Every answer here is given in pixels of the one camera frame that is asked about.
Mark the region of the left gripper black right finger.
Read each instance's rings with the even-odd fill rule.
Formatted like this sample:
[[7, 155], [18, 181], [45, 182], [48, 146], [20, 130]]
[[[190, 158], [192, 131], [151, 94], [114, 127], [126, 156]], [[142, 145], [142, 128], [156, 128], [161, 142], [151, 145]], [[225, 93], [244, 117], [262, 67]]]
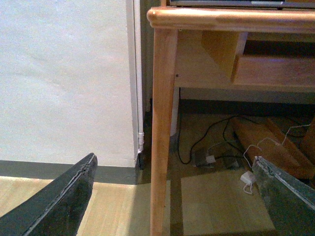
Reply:
[[261, 156], [252, 167], [260, 195], [281, 236], [315, 234], [315, 190]]

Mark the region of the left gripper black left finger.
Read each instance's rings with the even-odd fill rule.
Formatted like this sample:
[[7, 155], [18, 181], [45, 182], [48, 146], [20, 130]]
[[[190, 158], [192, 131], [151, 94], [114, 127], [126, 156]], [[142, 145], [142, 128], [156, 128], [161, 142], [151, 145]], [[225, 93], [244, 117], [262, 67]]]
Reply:
[[93, 191], [97, 157], [88, 154], [0, 218], [2, 236], [75, 236]]

